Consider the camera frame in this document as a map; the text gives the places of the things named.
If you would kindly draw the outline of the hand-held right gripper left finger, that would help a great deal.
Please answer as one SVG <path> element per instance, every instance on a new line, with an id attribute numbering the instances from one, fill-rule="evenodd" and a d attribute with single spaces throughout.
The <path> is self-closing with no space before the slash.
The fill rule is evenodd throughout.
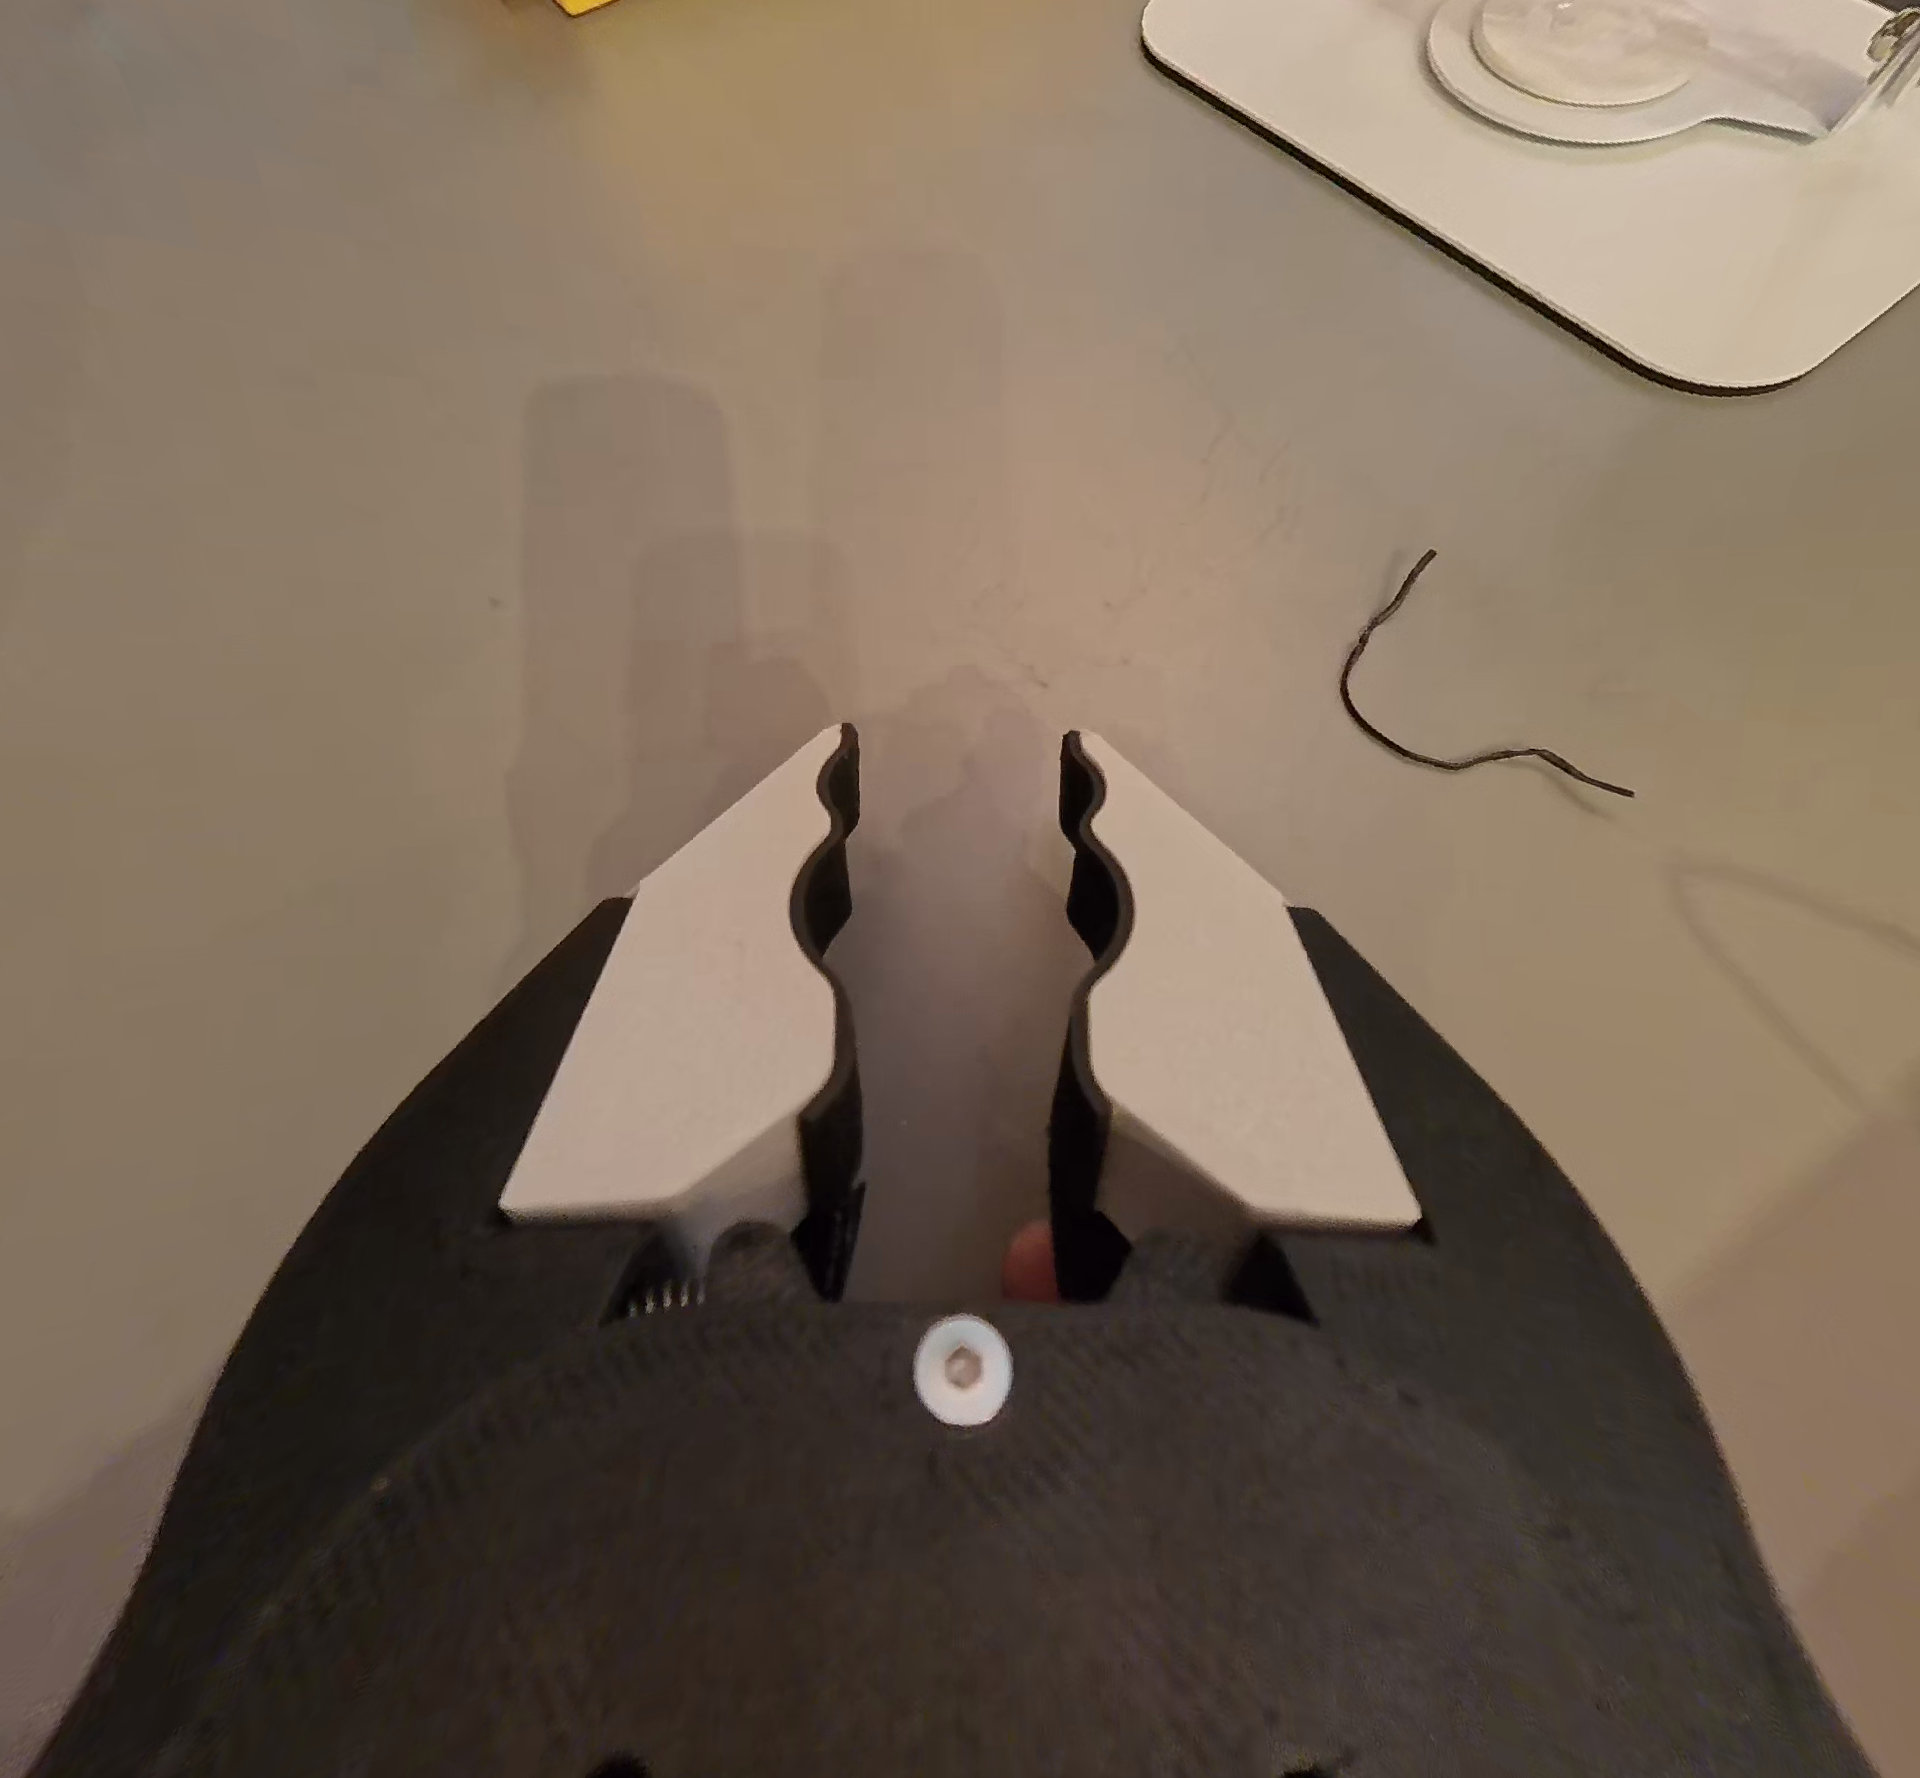
<path id="1" fill-rule="evenodd" d="M 500 1189 L 506 1220 L 638 1220 L 704 1269 L 741 1223 L 845 1293 L 865 1204 L 851 1004 L 858 733 L 824 727 L 627 896 Z"/>

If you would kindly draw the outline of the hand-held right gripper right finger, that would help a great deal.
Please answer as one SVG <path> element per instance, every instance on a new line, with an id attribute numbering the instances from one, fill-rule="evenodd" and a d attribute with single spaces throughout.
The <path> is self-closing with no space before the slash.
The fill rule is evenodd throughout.
<path id="1" fill-rule="evenodd" d="M 1092 731 L 1060 754 L 1066 912 L 1089 956 L 1046 1113 L 1058 1290 L 1152 1236 L 1413 1237 L 1419 1199 L 1281 888 Z"/>

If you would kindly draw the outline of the black twist tie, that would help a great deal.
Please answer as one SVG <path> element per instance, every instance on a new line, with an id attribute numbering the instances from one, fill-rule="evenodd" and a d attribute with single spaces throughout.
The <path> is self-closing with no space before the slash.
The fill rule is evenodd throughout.
<path id="1" fill-rule="evenodd" d="M 1617 800 L 1636 800 L 1637 790 L 1623 782 L 1603 780 L 1597 775 L 1573 763 L 1572 758 L 1565 758 L 1545 746 L 1504 746 L 1494 750 L 1471 751 L 1463 755 L 1437 755 L 1419 751 L 1401 740 L 1388 733 L 1378 722 L 1360 709 L 1356 700 L 1356 669 L 1359 663 L 1366 657 L 1374 637 L 1404 610 L 1411 592 L 1418 587 L 1419 579 L 1429 573 L 1429 568 L 1437 564 L 1439 549 L 1421 549 L 1413 561 L 1407 566 L 1406 573 L 1386 596 L 1382 604 L 1370 613 L 1370 616 L 1359 626 L 1349 650 L 1343 656 L 1343 662 L 1335 672 L 1335 695 L 1338 703 L 1351 720 L 1351 725 L 1376 750 L 1398 758 L 1404 763 L 1419 769 L 1423 773 L 1441 777 L 1464 777 L 1484 769 L 1499 765 L 1539 765 L 1549 775 L 1560 777 L 1573 786 L 1593 790 L 1601 797 Z"/>

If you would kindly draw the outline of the white stand base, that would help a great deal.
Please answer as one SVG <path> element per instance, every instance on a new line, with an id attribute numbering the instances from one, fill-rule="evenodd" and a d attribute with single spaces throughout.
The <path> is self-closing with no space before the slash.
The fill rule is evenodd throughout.
<path id="1" fill-rule="evenodd" d="M 1915 0 L 1149 0 L 1178 84 L 1681 388 L 1915 293 Z"/>

